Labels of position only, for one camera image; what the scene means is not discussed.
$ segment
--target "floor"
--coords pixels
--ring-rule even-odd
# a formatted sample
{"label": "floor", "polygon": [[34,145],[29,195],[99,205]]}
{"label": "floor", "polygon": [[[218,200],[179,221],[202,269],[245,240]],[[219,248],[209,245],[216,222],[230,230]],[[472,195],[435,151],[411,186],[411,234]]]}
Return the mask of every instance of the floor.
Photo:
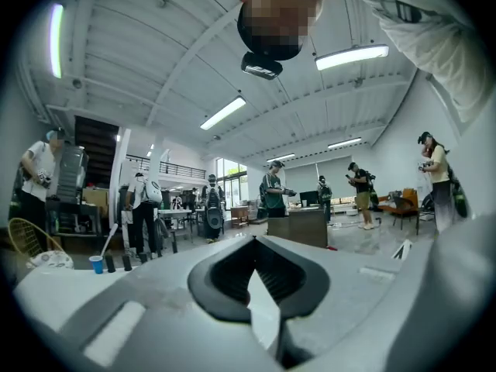
{"label": "floor", "polygon": [[[367,255],[384,255],[390,257],[395,250],[406,240],[409,239],[413,243],[422,241],[424,239],[433,239],[436,233],[436,225],[433,221],[420,223],[418,236],[415,234],[415,217],[409,222],[408,218],[404,219],[403,230],[400,230],[400,220],[398,219],[396,225],[393,226],[394,218],[386,213],[375,213],[374,218],[376,227],[372,230],[364,230],[358,227],[360,218],[358,216],[345,216],[336,215],[332,217],[334,226],[328,227],[328,244],[335,247],[338,251],[346,251],[353,253],[362,253]],[[232,229],[230,222],[226,223],[226,230],[221,234],[219,241],[229,239],[236,236],[257,235],[262,236],[267,231],[267,224],[244,226],[241,229]],[[183,231],[182,234],[177,236],[177,251],[184,252],[199,246],[207,246],[205,239],[196,236],[196,229],[193,229],[193,236],[189,234],[189,230]],[[166,249],[164,256],[171,255],[172,245],[170,240],[166,240]],[[88,262],[88,257],[95,254],[92,244],[84,244],[82,242],[74,242],[72,245],[67,246],[67,252],[71,255],[74,261],[74,268],[76,269],[91,269]],[[115,267],[123,267],[122,250],[110,250],[111,255],[114,256]],[[13,280],[19,282],[27,272],[19,267],[19,263],[15,261],[15,254],[9,251],[2,253],[2,266],[5,272],[13,276]],[[132,260],[132,265],[140,265],[138,260]]]}

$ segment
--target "fluorescent light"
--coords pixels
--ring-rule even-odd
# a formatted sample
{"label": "fluorescent light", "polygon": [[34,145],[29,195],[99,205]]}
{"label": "fluorescent light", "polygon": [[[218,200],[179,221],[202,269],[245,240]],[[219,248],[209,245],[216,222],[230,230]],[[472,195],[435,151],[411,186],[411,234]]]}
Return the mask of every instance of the fluorescent light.
{"label": "fluorescent light", "polygon": [[344,145],[349,145],[351,143],[357,143],[357,142],[360,142],[362,140],[362,138],[355,138],[355,139],[350,139],[350,140],[344,140],[342,142],[338,142],[338,143],[333,143],[332,145],[328,145],[327,147],[329,149],[334,149],[335,147],[340,147],[340,146],[344,146]]}
{"label": "fluorescent light", "polygon": [[362,46],[359,48],[352,48],[351,50],[339,51],[338,53],[331,53],[330,55],[317,58],[315,59],[315,63],[317,64],[317,69],[323,71],[328,67],[348,64],[349,62],[356,62],[358,60],[387,57],[388,54],[389,47],[386,45]]}
{"label": "fluorescent light", "polygon": [[223,108],[220,112],[217,112],[205,121],[203,124],[200,125],[201,129],[204,129],[205,131],[207,129],[211,129],[215,124],[217,124],[219,121],[225,119],[228,115],[236,111],[237,109],[241,108],[246,104],[246,101],[241,98],[240,96],[236,98],[234,101],[229,103],[225,108]]}
{"label": "fluorescent light", "polygon": [[280,156],[280,157],[275,157],[275,158],[271,158],[270,160],[267,160],[268,163],[271,163],[272,161],[275,161],[275,160],[283,160],[284,158],[289,158],[289,157],[294,157],[295,154],[294,153],[291,153],[291,154],[286,154],[285,156]]}
{"label": "fluorescent light", "polygon": [[62,77],[62,70],[60,69],[60,24],[63,13],[64,7],[62,5],[53,6],[50,20],[50,62],[52,73],[56,78]]}

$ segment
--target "blue cup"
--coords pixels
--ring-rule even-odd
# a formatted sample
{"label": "blue cup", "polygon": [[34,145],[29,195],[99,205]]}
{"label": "blue cup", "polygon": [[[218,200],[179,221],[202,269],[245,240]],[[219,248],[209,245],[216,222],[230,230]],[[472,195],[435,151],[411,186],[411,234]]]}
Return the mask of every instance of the blue cup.
{"label": "blue cup", "polygon": [[90,257],[91,265],[96,274],[103,273],[103,258],[102,257]]}

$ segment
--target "balcony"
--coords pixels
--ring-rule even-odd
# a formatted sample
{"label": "balcony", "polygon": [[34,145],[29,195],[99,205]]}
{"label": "balcony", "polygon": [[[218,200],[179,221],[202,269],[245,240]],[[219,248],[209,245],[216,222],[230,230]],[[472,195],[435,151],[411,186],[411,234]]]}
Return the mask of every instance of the balcony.
{"label": "balcony", "polygon": [[[148,171],[150,169],[150,159],[138,156],[127,155],[126,159],[131,162],[137,162],[137,168],[142,171]],[[205,170],[199,170],[198,168],[184,167],[182,165],[176,165],[171,163],[160,162],[159,174],[172,175],[175,177],[190,177],[193,179],[205,179]]]}

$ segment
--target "staircase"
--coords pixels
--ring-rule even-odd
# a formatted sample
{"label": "staircase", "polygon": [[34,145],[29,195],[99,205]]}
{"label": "staircase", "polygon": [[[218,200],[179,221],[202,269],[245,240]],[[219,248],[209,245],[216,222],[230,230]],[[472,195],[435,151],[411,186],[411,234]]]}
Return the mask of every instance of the staircase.
{"label": "staircase", "polygon": [[75,142],[88,155],[86,183],[108,188],[112,175],[118,126],[76,116]]}

